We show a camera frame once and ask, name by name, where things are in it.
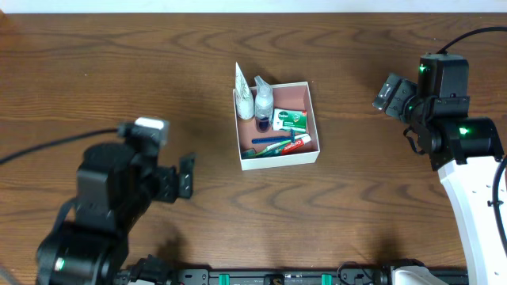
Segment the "blue disposable razor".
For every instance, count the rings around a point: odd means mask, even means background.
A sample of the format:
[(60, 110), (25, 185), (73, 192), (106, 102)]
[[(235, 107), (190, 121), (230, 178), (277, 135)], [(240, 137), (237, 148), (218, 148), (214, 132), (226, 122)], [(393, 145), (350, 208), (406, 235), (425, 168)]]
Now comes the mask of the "blue disposable razor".
[(253, 144), (263, 144), (263, 143), (281, 143), (283, 141), (289, 141), (290, 143), (295, 142), (295, 131), (290, 130), (289, 136), (274, 136), (274, 137), (266, 137), (266, 138), (257, 138), (252, 139), (251, 142)]

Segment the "white shampoo tube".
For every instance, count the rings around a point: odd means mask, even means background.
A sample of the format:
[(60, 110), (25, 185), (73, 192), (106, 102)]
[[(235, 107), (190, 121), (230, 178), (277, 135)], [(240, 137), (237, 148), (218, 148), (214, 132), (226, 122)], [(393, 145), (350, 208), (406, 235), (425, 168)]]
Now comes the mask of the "white shampoo tube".
[(254, 117), (254, 97), (238, 63), (235, 64), (234, 99), (237, 116), (242, 120)]

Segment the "green and white toothbrush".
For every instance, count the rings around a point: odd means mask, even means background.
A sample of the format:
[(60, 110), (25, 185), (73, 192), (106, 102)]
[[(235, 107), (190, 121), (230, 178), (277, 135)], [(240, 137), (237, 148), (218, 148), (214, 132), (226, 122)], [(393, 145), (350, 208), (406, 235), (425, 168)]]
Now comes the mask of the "green and white toothbrush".
[(254, 159), (254, 158), (271, 158), (271, 157), (277, 157), (277, 156), (283, 156), (280, 152), (284, 146), (289, 144), (290, 142), (283, 141), (271, 144), (267, 146), (264, 150), (260, 152), (256, 152), (254, 149), (246, 150), (245, 152), (241, 153), (241, 159)]

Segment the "clear foam pump bottle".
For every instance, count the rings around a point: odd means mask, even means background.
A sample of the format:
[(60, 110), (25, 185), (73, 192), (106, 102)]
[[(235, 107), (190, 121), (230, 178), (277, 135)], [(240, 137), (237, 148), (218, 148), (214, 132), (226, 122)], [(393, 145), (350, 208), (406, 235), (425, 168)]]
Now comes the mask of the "clear foam pump bottle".
[(257, 94), (254, 102), (256, 128), (259, 132), (267, 132), (273, 121), (273, 88), (259, 75), (254, 78), (254, 81), (257, 87)]

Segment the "green and white soap box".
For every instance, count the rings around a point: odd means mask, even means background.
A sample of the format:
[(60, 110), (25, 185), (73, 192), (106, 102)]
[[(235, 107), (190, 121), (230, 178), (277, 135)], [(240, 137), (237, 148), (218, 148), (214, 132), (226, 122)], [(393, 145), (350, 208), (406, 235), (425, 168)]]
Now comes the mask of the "green and white soap box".
[(273, 130), (305, 133), (307, 130), (307, 112), (275, 108), (273, 111)]

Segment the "green Colgate toothpaste tube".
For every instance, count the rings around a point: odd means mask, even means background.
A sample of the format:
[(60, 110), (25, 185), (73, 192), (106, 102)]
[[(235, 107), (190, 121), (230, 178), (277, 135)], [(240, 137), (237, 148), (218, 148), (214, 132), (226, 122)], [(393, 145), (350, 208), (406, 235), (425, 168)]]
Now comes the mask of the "green Colgate toothpaste tube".
[(295, 150), (298, 150), (300, 147), (305, 146), (311, 141), (311, 137), (308, 134), (296, 139), (294, 142), (290, 142), (286, 146), (284, 146), (281, 150), (282, 155), (290, 154)]

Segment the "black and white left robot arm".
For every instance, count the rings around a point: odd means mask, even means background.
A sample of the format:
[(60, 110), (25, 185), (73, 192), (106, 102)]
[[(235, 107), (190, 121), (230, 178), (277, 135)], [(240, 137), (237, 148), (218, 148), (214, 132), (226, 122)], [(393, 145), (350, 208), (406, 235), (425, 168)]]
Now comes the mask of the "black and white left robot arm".
[(128, 235), (152, 202), (193, 194), (195, 154), (178, 167), (158, 165), (158, 149), (127, 143), (88, 148), (77, 171), (77, 195), (61, 206), (36, 253), (38, 284), (126, 284)]

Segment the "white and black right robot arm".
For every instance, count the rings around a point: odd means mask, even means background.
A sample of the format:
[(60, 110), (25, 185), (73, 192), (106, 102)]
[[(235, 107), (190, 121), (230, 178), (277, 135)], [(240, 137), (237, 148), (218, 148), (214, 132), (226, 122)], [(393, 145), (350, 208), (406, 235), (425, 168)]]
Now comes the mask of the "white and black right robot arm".
[(468, 115), (469, 64), (461, 55), (420, 58), (418, 81), (390, 74), (373, 106), (414, 133), (452, 205), (470, 284), (506, 282), (506, 156), (494, 122)]

